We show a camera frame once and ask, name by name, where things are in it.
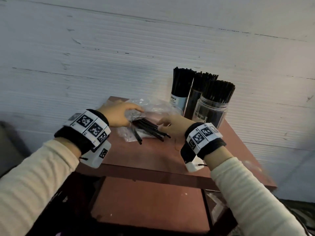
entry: qr code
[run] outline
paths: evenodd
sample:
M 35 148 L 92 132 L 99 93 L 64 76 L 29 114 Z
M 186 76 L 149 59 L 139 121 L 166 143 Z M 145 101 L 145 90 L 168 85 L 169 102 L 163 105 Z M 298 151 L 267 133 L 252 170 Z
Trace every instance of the qr code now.
M 215 128 L 215 126 L 209 127 L 213 133 L 218 133 L 219 131 Z
M 195 143 L 197 143 L 197 145 L 199 144 L 199 143 L 201 143 L 205 138 L 201 135 L 201 133 L 200 132 L 198 132 L 196 135 L 194 135 L 193 137 L 192 137 L 194 140 L 195 140 Z
M 80 116 L 80 115 L 81 115 L 81 113 L 75 113 L 74 115 L 72 115 L 71 118 L 68 119 L 68 121 L 74 121 L 74 120 L 77 119 L 78 116 Z
M 89 118 L 87 115 L 83 115 L 77 120 L 77 123 L 83 127 L 87 127 L 92 121 L 93 119 Z
M 103 132 L 103 133 L 97 138 L 97 140 L 99 140 L 99 142 L 101 143 L 106 137 L 107 137 L 106 132 Z
M 190 139 L 189 143 L 190 147 L 194 150 L 196 147 L 196 144 L 194 143 L 194 141 L 192 139 Z
M 200 130 L 206 137 L 210 136 L 211 134 L 213 134 L 213 132 L 208 128 L 205 127 L 203 129 Z
M 103 128 L 101 128 L 96 122 L 88 129 L 88 131 L 95 137 L 97 137 L 102 130 Z
M 99 157 L 104 159 L 104 157 L 106 156 L 107 152 L 108 152 L 108 150 L 106 150 L 106 149 L 104 148 L 104 149 L 102 150 L 102 152 L 100 153 Z

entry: person's left hand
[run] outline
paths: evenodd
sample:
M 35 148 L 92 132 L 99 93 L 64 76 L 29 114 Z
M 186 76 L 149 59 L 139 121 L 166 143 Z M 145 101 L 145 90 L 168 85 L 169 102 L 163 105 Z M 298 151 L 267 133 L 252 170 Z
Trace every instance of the person's left hand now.
M 117 100 L 110 106 L 103 105 L 97 111 L 104 114 L 110 127 L 130 127 L 131 123 L 125 117 L 125 111 L 132 109 L 144 112 L 140 106 L 134 103 L 124 103 L 122 100 Z

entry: cylindrical container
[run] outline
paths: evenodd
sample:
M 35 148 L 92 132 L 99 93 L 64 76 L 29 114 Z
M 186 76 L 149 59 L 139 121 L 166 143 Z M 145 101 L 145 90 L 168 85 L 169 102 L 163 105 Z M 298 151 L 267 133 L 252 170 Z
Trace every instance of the cylindrical container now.
M 179 69 L 178 67 L 174 69 L 172 93 L 169 102 L 183 111 L 195 74 L 196 72 L 191 69 Z
M 222 81 L 209 81 L 203 90 L 200 99 L 197 101 L 193 121 L 210 122 L 216 128 L 223 122 L 235 85 Z
M 217 78 L 218 75 L 212 75 L 209 73 L 202 72 L 197 73 L 195 75 L 194 82 L 192 83 L 192 87 L 187 100 L 187 105 L 184 113 L 185 118 L 192 119 L 197 101 L 201 97 L 201 94 L 206 86 L 206 83 L 210 80 L 216 80 Z
M 195 122 L 210 122 L 218 128 L 227 114 L 228 103 L 217 103 L 204 98 L 197 101 L 192 120 Z

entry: person's left arm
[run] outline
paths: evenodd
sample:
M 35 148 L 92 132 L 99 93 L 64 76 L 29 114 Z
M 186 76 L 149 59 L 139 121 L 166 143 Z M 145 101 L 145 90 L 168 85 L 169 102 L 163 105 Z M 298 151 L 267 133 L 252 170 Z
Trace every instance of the person's left arm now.
M 110 127 L 128 127 L 127 109 L 143 112 L 132 103 L 116 102 L 98 109 Z M 79 148 L 65 138 L 55 138 L 0 179 L 0 232 L 25 235 L 66 178 L 77 168 Z

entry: wrist-mounted device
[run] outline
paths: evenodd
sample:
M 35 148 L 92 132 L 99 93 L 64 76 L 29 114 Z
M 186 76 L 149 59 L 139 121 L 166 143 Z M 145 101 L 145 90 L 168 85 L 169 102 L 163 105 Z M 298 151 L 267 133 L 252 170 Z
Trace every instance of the wrist-mounted device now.
M 110 133 L 107 118 L 96 110 L 87 109 L 69 118 L 54 136 L 71 141 L 81 151 L 80 162 L 98 168 L 111 148 L 107 141 Z
M 180 151 L 189 172 L 200 170 L 205 166 L 203 159 L 206 155 L 217 150 L 226 143 L 221 139 L 222 134 L 212 123 L 196 122 L 185 133 L 186 142 Z

